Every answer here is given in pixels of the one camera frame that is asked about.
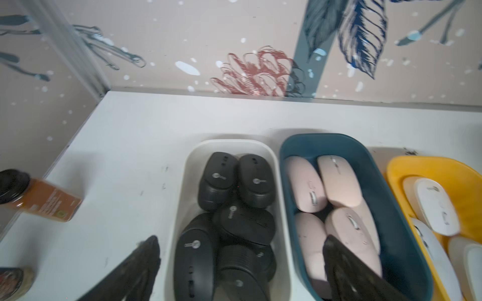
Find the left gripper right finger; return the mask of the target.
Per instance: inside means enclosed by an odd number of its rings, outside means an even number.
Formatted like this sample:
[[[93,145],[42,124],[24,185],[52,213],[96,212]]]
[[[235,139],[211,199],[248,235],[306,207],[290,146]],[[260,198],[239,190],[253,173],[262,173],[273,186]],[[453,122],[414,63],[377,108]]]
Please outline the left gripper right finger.
[[[397,301],[408,298],[380,278],[340,240],[328,235],[323,246],[325,272],[333,300]]]

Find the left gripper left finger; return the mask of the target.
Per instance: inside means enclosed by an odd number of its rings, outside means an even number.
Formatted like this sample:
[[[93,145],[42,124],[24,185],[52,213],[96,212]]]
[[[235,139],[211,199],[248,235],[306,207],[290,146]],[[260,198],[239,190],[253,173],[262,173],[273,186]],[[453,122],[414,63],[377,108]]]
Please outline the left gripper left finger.
[[[80,300],[149,300],[160,266],[158,237],[152,235]]]

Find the pink mouse top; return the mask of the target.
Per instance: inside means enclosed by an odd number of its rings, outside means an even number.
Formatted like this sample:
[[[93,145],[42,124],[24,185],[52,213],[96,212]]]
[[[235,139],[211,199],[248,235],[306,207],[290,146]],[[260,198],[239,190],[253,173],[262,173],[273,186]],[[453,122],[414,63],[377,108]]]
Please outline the pink mouse top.
[[[325,219],[327,235],[333,235],[379,277],[382,264],[372,237],[359,215],[351,208],[334,209]]]

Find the pink mouse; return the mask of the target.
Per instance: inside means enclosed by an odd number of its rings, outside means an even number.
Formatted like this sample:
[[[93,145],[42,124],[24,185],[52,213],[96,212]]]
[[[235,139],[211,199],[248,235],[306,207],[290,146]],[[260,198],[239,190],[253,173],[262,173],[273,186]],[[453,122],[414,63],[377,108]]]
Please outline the pink mouse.
[[[327,235],[333,235],[379,277],[382,264],[372,237],[359,215],[351,208],[334,209],[325,219]]]
[[[310,284],[319,297],[332,299],[325,271],[323,247],[327,239],[324,223],[314,214],[297,213],[296,231]]]
[[[363,200],[356,174],[349,162],[340,156],[317,158],[321,180],[328,201],[335,207],[358,207]]]
[[[370,211],[370,208],[363,198],[360,205],[356,206],[353,208],[353,210],[359,215],[360,219],[364,223],[366,229],[369,232],[369,235],[373,241],[373,244],[375,246],[375,249],[377,253],[380,255],[380,240],[379,240],[379,234],[377,231],[377,227],[374,222],[374,218],[372,216],[372,213]]]
[[[285,160],[297,208],[305,213],[317,213],[326,208],[323,182],[312,164],[305,158],[290,156]]]

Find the black mouse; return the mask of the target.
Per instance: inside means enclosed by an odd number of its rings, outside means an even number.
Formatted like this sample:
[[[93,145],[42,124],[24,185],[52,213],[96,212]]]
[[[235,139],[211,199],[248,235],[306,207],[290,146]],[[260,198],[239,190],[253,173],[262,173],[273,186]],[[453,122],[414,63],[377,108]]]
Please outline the black mouse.
[[[198,205],[215,212],[229,201],[237,187],[238,160],[229,153],[215,152],[208,159],[198,188]]]
[[[178,238],[174,256],[176,300],[213,300],[220,237],[212,213],[192,219]]]
[[[239,203],[218,209],[212,221],[226,242],[266,247],[276,234],[275,219],[270,212]]]
[[[229,300],[271,299],[267,277],[259,259],[246,246],[227,245],[220,249],[217,277]]]
[[[276,273],[277,262],[274,251],[270,245],[262,247],[252,247],[256,254],[262,271],[266,274],[267,281],[270,282]]]
[[[276,198],[276,184],[269,163],[261,156],[246,154],[239,159],[238,191],[241,200],[252,208],[264,209]]]

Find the white mouse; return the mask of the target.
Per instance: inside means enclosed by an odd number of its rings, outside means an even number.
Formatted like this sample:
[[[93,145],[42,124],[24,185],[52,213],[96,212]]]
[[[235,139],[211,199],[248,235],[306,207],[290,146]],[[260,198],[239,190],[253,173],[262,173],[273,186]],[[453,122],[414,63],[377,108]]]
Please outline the white mouse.
[[[429,178],[409,176],[403,180],[402,185],[417,219],[446,237],[460,233],[461,226],[455,207],[439,183]]]
[[[422,221],[411,218],[415,234],[421,239],[421,248],[434,281],[433,300],[464,300],[458,277],[445,252],[432,230]]]
[[[465,237],[448,243],[449,259],[466,300],[481,300],[481,244]]]

